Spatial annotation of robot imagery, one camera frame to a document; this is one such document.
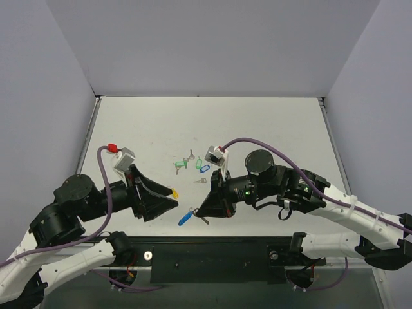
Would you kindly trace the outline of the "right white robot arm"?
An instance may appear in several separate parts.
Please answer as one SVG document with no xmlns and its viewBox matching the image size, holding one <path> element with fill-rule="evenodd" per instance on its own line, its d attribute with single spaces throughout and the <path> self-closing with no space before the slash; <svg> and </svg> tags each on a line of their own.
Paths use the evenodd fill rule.
<svg viewBox="0 0 412 309">
<path fill-rule="evenodd" d="M 243 202 L 255 210 L 262 201 L 275 197 L 275 206 L 289 214 L 294 211 L 325 218 L 348 229 L 347 232 L 316 235 L 293 234 L 287 255 L 294 263 L 327 257 L 363 259 L 367 264 L 398 270 L 411 262 L 411 216 L 390 215 L 361 203 L 325 178 L 307 170 L 277 165 L 264 149 L 249 153 L 247 174 L 233 178 L 227 169 L 228 151 L 209 147 L 205 160 L 218 166 L 211 176 L 211 189 L 196 215 L 199 218 L 230 218 Z"/>
</svg>

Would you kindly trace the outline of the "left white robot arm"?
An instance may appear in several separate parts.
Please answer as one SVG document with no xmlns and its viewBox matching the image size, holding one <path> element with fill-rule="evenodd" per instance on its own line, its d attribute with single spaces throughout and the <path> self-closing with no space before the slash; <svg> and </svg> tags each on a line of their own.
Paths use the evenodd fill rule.
<svg viewBox="0 0 412 309">
<path fill-rule="evenodd" d="M 85 174 L 70 176 L 54 191 L 53 203 L 30 223 L 9 263 L 1 264 L 1 308 L 35 308 L 59 285 L 97 267 L 129 265 L 136 252 L 125 232 L 109 236 L 91 248 L 49 264 L 49 258 L 85 240 L 83 222 L 130 208 L 136 218 L 151 221 L 178 206 L 172 190 L 146 178 L 130 165 L 124 181 L 107 182 L 98 190 Z"/>
</svg>

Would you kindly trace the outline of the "solid blue key tag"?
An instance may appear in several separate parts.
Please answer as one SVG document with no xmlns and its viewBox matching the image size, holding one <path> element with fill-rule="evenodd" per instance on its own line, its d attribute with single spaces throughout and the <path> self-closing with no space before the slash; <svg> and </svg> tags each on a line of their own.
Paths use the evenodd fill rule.
<svg viewBox="0 0 412 309">
<path fill-rule="evenodd" d="M 186 223 L 192 216 L 192 211 L 189 211 L 187 214 L 185 214 L 178 222 L 178 226 L 182 226 L 184 223 Z"/>
</svg>

